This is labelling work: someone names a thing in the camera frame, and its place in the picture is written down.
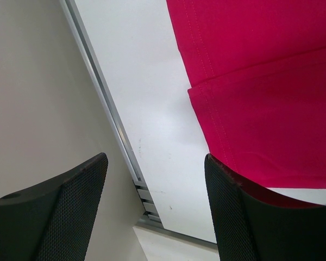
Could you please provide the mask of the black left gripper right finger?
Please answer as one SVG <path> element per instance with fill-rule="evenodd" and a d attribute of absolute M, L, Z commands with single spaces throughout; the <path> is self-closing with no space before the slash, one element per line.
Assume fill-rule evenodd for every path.
<path fill-rule="evenodd" d="M 326 205 L 269 190 L 210 154 L 204 171 L 220 260 L 326 260 Z"/>

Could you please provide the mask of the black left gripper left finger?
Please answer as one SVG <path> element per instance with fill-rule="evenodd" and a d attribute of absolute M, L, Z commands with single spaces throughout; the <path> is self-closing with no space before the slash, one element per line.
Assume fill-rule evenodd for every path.
<path fill-rule="evenodd" d="M 0 260 L 84 260 L 107 169 L 100 153 L 0 198 Z"/>

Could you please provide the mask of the pink red t shirt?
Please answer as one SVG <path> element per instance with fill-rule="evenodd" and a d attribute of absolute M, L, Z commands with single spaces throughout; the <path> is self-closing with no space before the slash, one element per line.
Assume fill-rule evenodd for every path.
<path fill-rule="evenodd" d="M 168 1 L 210 153 L 326 204 L 326 1 Z"/>

